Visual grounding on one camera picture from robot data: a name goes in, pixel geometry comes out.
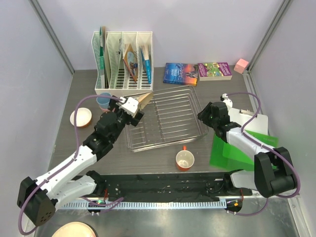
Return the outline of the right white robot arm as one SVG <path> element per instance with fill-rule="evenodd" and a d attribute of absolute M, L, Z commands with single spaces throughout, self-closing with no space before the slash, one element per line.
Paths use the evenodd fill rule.
<path fill-rule="evenodd" d="M 294 170 L 290 154 L 284 147 L 275 148 L 256 139 L 243 127 L 231 121 L 229 109 L 224 102 L 210 102 L 198 113 L 197 118 L 212 128 L 215 135 L 254 161 L 254 170 L 236 170 L 223 182 L 229 195 L 241 188 L 258 191 L 263 197 L 285 197 L 284 192 L 293 190 L 296 196 L 301 188 L 300 179 Z"/>

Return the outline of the orange white bowl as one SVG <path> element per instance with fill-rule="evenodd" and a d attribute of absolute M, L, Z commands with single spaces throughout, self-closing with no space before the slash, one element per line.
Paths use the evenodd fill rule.
<path fill-rule="evenodd" d="M 76 116 L 76 126 L 86 127 L 91 123 L 92 112 L 88 108 L 78 108 Z"/>

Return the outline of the beige bird pattern plate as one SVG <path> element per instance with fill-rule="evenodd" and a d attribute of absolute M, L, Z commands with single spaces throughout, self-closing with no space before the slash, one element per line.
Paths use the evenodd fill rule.
<path fill-rule="evenodd" d="M 138 109 L 139 110 L 143 110 L 147 106 L 147 104 L 151 101 L 152 98 L 153 98 L 153 93 L 152 92 L 141 94 L 137 98 Z"/>

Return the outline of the blue plastic cup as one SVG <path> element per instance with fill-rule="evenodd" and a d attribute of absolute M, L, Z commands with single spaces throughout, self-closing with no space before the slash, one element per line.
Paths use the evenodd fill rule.
<path fill-rule="evenodd" d="M 96 98 L 96 102 L 98 103 L 99 106 L 108 108 L 110 99 L 111 99 L 111 94 L 105 92 L 105 93 L 101 93 L 100 96 Z"/>

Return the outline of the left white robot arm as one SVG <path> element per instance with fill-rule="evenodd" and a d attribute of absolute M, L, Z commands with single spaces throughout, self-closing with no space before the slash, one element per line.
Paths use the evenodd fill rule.
<path fill-rule="evenodd" d="M 86 195 L 100 197 L 104 193 L 106 181 L 96 171 L 89 171 L 76 181 L 72 179 L 103 158 L 126 125 L 136 126 L 149 102 L 145 94 L 136 99 L 110 96 L 109 100 L 108 112 L 100 116 L 92 134 L 82 144 L 77 143 L 74 154 L 38 178 L 26 177 L 21 182 L 17 200 L 19 231 L 23 231 L 23 215 L 38 227 L 66 203 Z"/>

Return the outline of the pink plastic cup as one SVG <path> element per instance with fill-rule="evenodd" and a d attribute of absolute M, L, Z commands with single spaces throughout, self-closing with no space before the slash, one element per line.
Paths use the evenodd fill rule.
<path fill-rule="evenodd" d="M 99 108 L 100 108 L 102 111 L 104 111 L 104 112 L 109 112 L 109 111 L 110 111 L 108 108 L 104 108 L 104 107 L 101 107 L 101 106 L 99 106 Z"/>

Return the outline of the orange ceramic mug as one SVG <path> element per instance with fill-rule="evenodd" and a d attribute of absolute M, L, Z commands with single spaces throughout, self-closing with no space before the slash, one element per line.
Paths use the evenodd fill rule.
<path fill-rule="evenodd" d="M 195 157 L 186 146 L 183 146 L 182 150 L 176 154 L 175 162 L 178 170 L 188 171 L 194 165 Z"/>

